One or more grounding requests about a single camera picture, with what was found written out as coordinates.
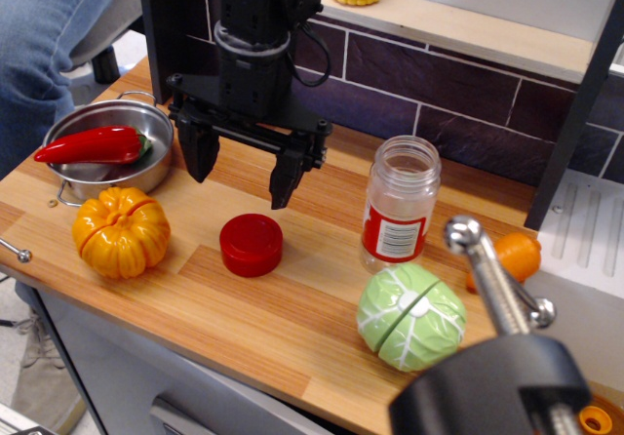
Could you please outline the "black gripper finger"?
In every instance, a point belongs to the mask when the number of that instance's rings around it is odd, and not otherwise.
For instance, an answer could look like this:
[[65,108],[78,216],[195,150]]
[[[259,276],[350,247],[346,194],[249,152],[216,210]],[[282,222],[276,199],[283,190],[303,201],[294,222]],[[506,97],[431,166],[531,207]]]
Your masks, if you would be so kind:
[[303,154],[291,148],[276,156],[269,183],[272,210],[287,207],[303,176],[303,162]]
[[202,183],[214,168],[220,148],[219,135],[213,127],[186,117],[179,117],[175,125],[186,170]]

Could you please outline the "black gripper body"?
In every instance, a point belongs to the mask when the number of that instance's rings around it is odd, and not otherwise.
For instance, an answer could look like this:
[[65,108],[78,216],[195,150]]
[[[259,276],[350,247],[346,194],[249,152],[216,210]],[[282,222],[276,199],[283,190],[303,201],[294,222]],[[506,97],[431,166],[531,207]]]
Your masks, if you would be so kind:
[[186,117],[229,138],[277,156],[291,148],[303,154],[303,170],[326,158],[332,123],[292,94],[295,76],[290,40],[272,47],[220,41],[216,75],[175,73],[170,117]]

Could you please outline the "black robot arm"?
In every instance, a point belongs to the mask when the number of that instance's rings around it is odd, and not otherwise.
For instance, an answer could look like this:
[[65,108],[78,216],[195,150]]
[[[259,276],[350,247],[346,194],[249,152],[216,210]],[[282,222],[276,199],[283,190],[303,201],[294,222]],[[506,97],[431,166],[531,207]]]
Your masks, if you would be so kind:
[[322,11],[322,0],[219,0],[219,6],[218,74],[174,74],[167,80],[186,170],[203,181],[221,138],[271,153],[271,203],[284,209],[303,175],[323,166],[332,133],[332,123],[292,92],[292,81],[300,77],[294,65],[297,35],[327,47],[308,23]]

